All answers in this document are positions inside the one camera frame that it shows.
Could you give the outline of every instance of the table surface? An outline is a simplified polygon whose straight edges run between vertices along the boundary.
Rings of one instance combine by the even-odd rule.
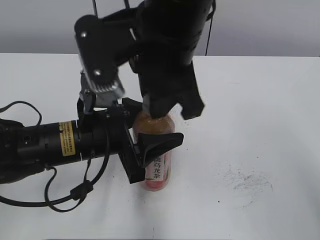
[[[159,192],[130,185],[112,156],[85,202],[69,213],[0,204],[0,238],[44,239],[320,239],[320,58],[195,57],[203,115],[184,121],[169,184]],[[43,123],[77,118],[77,55],[0,54],[0,104],[34,104]],[[141,100],[138,78],[120,68],[126,96]],[[37,114],[23,105],[1,118],[25,126]],[[93,162],[92,178],[102,163]],[[52,199],[83,178],[86,163],[58,167]],[[4,197],[43,201],[53,173],[0,186]]]

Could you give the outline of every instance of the screw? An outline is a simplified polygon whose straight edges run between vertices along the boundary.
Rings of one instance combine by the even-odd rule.
[[[83,31],[83,32],[80,34],[80,36],[81,36],[82,38],[85,38],[85,37],[87,36],[87,32],[86,32],[86,31]]]
[[[115,90],[118,88],[118,86],[119,86],[119,84],[117,82],[115,82],[114,84],[112,84],[111,89]]]
[[[129,117],[129,116],[130,116],[130,112],[129,112],[129,111],[124,111],[124,112],[123,112],[123,116]]]
[[[93,71],[93,74],[95,76],[100,76],[101,75],[101,71],[99,69],[96,69],[96,70]]]

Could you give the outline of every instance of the wire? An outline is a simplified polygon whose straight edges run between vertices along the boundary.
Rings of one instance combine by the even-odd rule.
[[[71,196],[66,196],[66,197],[51,201],[51,204],[53,204],[53,205],[62,204],[62,203],[65,203],[65,202],[67,202],[67,201],[69,201],[71,199],[72,199]],[[14,206],[14,207],[21,207],[21,208],[44,208],[44,207],[48,207],[46,202],[15,201],[15,200],[11,200],[11,199],[5,198],[3,196],[0,196],[0,203],[11,205],[11,206]]]
[[[96,0],[92,0],[93,12],[96,17],[98,17],[97,3]]]
[[[106,147],[105,147],[104,159],[103,159],[103,163],[102,163],[102,166],[100,168],[100,171],[97,173],[95,178],[91,181],[91,183],[93,185],[96,184],[99,181],[99,179],[102,177],[102,175],[104,174],[104,172],[105,172],[105,170],[107,168],[107,164],[109,162],[109,157],[110,157],[109,133],[108,133],[108,129],[106,127],[104,128],[104,131],[105,131],[105,139],[106,139]]]
[[[7,105],[7,106],[5,106],[3,108],[0,108],[0,113],[3,113],[4,111],[6,111],[7,109],[9,109],[10,107],[12,107],[15,104],[28,105],[31,108],[33,108],[39,114],[39,121],[38,121],[37,125],[35,126],[35,128],[33,128],[33,130],[36,130],[41,124],[42,115],[32,104],[30,104],[28,102],[25,102],[25,101],[12,102],[12,103],[10,103],[9,105]],[[82,188],[80,188],[80,190],[81,190],[80,191],[80,198],[79,198],[79,201],[76,204],[76,206],[74,206],[71,209],[67,209],[67,210],[62,210],[62,209],[54,207],[54,205],[62,204],[62,203],[65,203],[67,201],[70,201],[70,200],[74,199],[75,196],[73,196],[71,192],[73,190],[75,190],[75,188],[73,190],[71,190],[69,196],[66,196],[66,197],[63,197],[63,198],[60,198],[60,199],[57,199],[57,200],[53,200],[53,201],[49,200],[49,196],[48,196],[49,187],[50,187],[52,181],[55,179],[55,177],[57,175],[57,169],[55,167],[51,167],[51,166],[46,168],[47,170],[53,170],[54,174],[50,178],[50,180],[48,181],[48,183],[46,184],[45,189],[44,189],[45,202],[16,201],[16,200],[11,200],[11,199],[8,199],[6,197],[0,196],[0,203],[11,205],[11,206],[15,206],[15,207],[23,207],[23,208],[50,207],[52,210],[54,210],[56,212],[59,212],[59,213],[66,213],[66,212],[74,210],[76,207],[78,207],[85,200],[85,198],[87,196],[87,193],[89,193],[89,192],[91,192],[93,190],[93,185],[95,183],[97,183],[97,181],[99,181],[99,179],[102,177],[103,173],[105,172],[105,170],[107,168],[107,164],[109,162],[109,157],[110,157],[110,142],[109,142],[109,132],[108,132],[107,127],[105,127],[104,130],[105,130],[105,137],[106,137],[106,148],[105,148],[105,155],[104,155],[102,166],[101,166],[99,172],[97,173],[97,175],[95,176],[95,178],[92,181],[88,181],[87,180],[87,174],[88,174],[89,167],[91,165],[91,160],[92,160],[92,157],[93,157],[93,154],[92,154],[90,156],[88,162],[87,162],[87,167],[86,167],[85,174],[84,174],[84,177],[83,177],[83,183],[78,186],[78,187],[82,187]]]
[[[211,38],[211,30],[212,30],[212,24],[214,22],[214,14],[216,11],[216,0],[213,0],[212,3],[212,12],[208,15],[208,18],[211,17],[210,20],[210,29],[209,29],[209,34],[208,34],[208,40],[206,42],[206,49],[205,49],[205,55],[208,55],[208,49],[209,49],[209,44],[210,44],[210,38]]]
[[[26,101],[14,101],[14,102],[8,104],[7,106],[0,108],[0,113],[3,113],[3,112],[5,112],[5,111],[7,111],[9,108],[11,108],[13,105],[16,105],[16,104],[24,104],[24,105],[27,105],[27,106],[31,107],[33,110],[35,110],[35,111],[39,114],[39,120],[38,120],[37,124],[36,124],[33,128],[23,129],[24,131],[34,131],[34,130],[36,130],[36,129],[40,126],[40,124],[41,124],[41,122],[42,122],[42,115],[41,115],[41,113],[39,112],[39,110],[36,109],[36,107],[33,106],[33,105],[32,105],[31,103],[29,103],[29,102],[26,102]]]
[[[130,8],[129,0],[123,0],[124,1],[124,6],[126,9]]]

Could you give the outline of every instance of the plastic bottle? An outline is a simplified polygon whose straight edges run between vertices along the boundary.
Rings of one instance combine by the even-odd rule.
[[[174,131],[175,124],[168,115],[162,118],[152,119],[145,111],[139,113],[133,125],[135,139],[137,139],[139,133],[171,134]],[[171,174],[171,153],[172,151],[163,154],[146,167],[145,180],[142,182],[142,186],[146,190],[159,191],[168,184]]]

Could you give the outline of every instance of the black wire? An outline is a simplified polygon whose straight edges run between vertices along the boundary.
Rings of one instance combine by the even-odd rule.
[[[33,130],[36,130],[40,124],[41,124],[41,121],[42,121],[42,115],[41,113],[30,103],[26,102],[26,101],[14,101],[12,103],[10,103],[9,105],[3,107],[3,108],[0,108],[0,113],[3,113],[4,111],[6,111],[7,109],[9,109],[10,107],[12,107],[13,105],[15,104],[25,104],[25,105],[28,105],[30,106],[31,108],[33,108],[38,114],[39,114],[39,121],[37,123],[37,125],[35,126],[35,128],[33,128]],[[105,172],[106,168],[107,168],[107,164],[108,164],[108,161],[109,161],[109,157],[110,157],[110,142],[109,142],[109,133],[108,133],[108,129],[105,127],[105,137],[106,137],[106,148],[105,148],[105,155],[104,155],[104,159],[103,159],[103,163],[102,163],[102,166],[99,170],[99,172],[97,173],[97,175],[95,176],[95,178],[91,181],[92,185],[94,185],[95,183],[97,183],[97,181],[102,177],[103,173]],[[87,163],[87,168],[86,168],[86,171],[85,171],[85,174],[84,174],[84,180],[86,180],[87,178],[87,173],[88,173],[88,170],[89,170],[89,167],[91,165],[91,158],[88,160],[88,163]],[[66,196],[66,197],[63,197],[63,198],[60,198],[60,199],[57,199],[57,200],[53,200],[53,201],[50,201],[49,198],[48,198],[48,191],[49,191],[49,186],[50,184],[52,183],[52,181],[54,180],[54,178],[56,177],[57,175],[57,170],[54,168],[54,167],[48,167],[47,168],[48,170],[54,170],[54,174],[53,176],[51,177],[51,179],[48,181],[48,183],[46,184],[45,186],[45,192],[47,192],[45,198],[46,198],[46,202],[25,202],[25,201],[16,201],[16,200],[11,200],[9,198],[6,198],[6,197],[3,197],[3,196],[0,196],[0,203],[3,203],[3,204],[7,204],[7,205],[10,205],[10,206],[14,206],[14,207],[22,207],[22,208],[42,208],[42,207],[50,207],[51,209],[55,209],[56,208],[54,207],[54,205],[58,205],[58,204],[62,204],[62,203],[65,203],[69,200],[72,200],[72,196],[69,195],[69,196]],[[68,210],[62,210],[61,212],[62,213],[65,213],[65,211],[69,212],[73,209],[75,209],[77,206],[79,206],[82,202],[83,202],[82,199],[79,200],[79,202],[77,203],[77,205],[75,207],[73,207],[72,209],[68,209]]]
[[[83,183],[85,183],[87,181],[87,173],[88,173],[88,169],[90,167],[90,164],[91,164],[91,158],[88,160],[87,162],[87,165],[86,165],[86,170],[85,170],[85,174],[84,174],[84,178],[83,178]],[[58,213],[67,213],[67,212],[70,212],[74,209],[76,209],[80,204],[82,204],[84,202],[84,200],[86,199],[86,190],[84,189],[83,192],[82,192],[82,195],[81,195],[81,198],[79,199],[78,203],[72,207],[72,208],[69,208],[69,209],[59,209],[57,207],[55,207],[52,202],[49,200],[49,187],[52,183],[52,181],[55,179],[55,177],[57,176],[57,169],[53,166],[50,166],[50,167],[47,167],[47,170],[53,170],[54,171],[54,174],[53,176],[50,178],[50,180],[47,182],[47,184],[45,185],[45,188],[44,188],[44,200],[45,200],[45,203],[47,204],[47,206],[49,208],[51,208],[53,211],[55,212],[58,212]]]
[[[211,21],[210,21],[210,29],[209,29],[209,34],[208,34],[208,40],[206,42],[206,49],[205,49],[205,55],[208,55],[208,48],[209,48],[209,44],[210,44],[210,38],[211,38],[211,30],[212,30],[212,24],[214,22],[214,14],[216,11],[216,0],[213,0],[212,3],[212,12],[209,14],[208,17],[211,17]]]
[[[96,17],[98,17],[97,3],[96,0],[92,0],[93,12]]]
[[[92,185],[96,184],[99,181],[99,179],[102,177],[102,175],[104,174],[104,172],[105,172],[105,170],[107,168],[107,164],[109,162],[110,142],[109,142],[109,132],[108,132],[108,129],[106,127],[104,127],[104,132],[105,132],[105,139],[106,139],[104,159],[103,159],[103,163],[102,163],[102,166],[100,168],[100,171],[97,173],[95,178],[91,181]]]
[[[65,203],[69,200],[71,200],[71,196],[66,196],[54,201],[51,201],[51,204],[57,205],[57,204],[62,204]],[[26,201],[16,201],[16,200],[11,200],[8,198],[5,198],[3,196],[0,196],[0,203],[11,205],[14,207],[21,207],[21,208],[44,208],[48,207],[46,202],[26,202]]]
[[[41,124],[41,122],[42,122],[42,115],[41,115],[41,113],[38,111],[38,109],[36,109],[36,107],[33,106],[33,105],[32,105],[31,103],[29,103],[29,102],[26,102],[26,101],[14,101],[14,102],[8,104],[7,106],[0,108],[0,113],[3,113],[3,112],[5,112],[5,111],[7,111],[9,108],[11,108],[13,105],[16,105],[16,104],[24,104],[24,105],[27,105],[27,106],[31,107],[33,110],[35,110],[35,111],[39,114],[39,120],[38,120],[37,124],[36,124],[33,128],[29,128],[29,129],[23,128],[24,131],[34,131],[34,130],[36,130],[36,129],[40,126],[40,124]]]
[[[129,0],[123,0],[126,9],[130,8]]]

